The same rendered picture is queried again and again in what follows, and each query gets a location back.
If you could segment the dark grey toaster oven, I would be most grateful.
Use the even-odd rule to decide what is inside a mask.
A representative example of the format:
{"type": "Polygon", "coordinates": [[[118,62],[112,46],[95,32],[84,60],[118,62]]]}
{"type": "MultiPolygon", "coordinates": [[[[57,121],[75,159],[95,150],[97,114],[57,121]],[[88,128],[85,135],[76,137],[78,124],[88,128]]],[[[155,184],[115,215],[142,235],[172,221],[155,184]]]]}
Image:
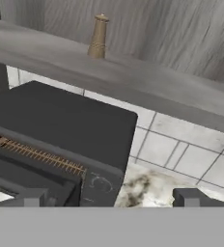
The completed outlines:
{"type": "Polygon", "coordinates": [[[42,188],[50,206],[113,206],[137,119],[38,81],[0,93],[0,191],[42,188]]]}

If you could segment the grey wooden cabinet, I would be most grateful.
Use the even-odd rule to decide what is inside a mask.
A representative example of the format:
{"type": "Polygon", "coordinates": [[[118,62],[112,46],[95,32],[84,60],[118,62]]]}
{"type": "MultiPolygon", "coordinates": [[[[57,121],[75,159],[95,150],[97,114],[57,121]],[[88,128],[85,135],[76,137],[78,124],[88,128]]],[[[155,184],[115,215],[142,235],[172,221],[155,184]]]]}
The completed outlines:
{"type": "Polygon", "coordinates": [[[8,22],[0,0],[0,64],[114,97],[177,119],[224,132],[224,85],[8,22]]]}

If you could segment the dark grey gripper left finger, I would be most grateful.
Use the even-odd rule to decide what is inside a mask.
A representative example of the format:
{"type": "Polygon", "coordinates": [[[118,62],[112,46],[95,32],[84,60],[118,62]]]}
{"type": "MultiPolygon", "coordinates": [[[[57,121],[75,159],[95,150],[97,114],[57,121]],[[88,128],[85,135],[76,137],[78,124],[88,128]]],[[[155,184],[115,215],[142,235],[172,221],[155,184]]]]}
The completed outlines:
{"type": "Polygon", "coordinates": [[[29,188],[20,192],[14,199],[0,202],[0,206],[46,206],[48,190],[45,188],[29,188]]]}

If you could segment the tan shaker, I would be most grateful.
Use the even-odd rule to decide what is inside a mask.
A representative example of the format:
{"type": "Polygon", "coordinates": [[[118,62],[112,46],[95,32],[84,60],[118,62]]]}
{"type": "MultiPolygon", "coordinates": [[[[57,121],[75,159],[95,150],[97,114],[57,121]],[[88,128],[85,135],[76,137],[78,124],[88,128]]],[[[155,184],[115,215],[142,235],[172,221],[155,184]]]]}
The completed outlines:
{"type": "Polygon", "coordinates": [[[105,57],[106,27],[108,22],[109,18],[105,14],[97,14],[95,16],[94,32],[88,48],[88,55],[93,58],[103,59],[105,57]]]}

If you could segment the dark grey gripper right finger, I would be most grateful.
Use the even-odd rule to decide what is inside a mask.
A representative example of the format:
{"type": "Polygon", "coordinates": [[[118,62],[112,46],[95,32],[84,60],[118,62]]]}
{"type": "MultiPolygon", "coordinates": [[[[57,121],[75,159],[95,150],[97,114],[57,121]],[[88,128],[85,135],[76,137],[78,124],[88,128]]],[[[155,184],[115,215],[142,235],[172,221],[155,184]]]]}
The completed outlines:
{"type": "Polygon", "coordinates": [[[219,207],[224,202],[213,199],[197,188],[174,188],[173,206],[180,207],[219,207]]]}

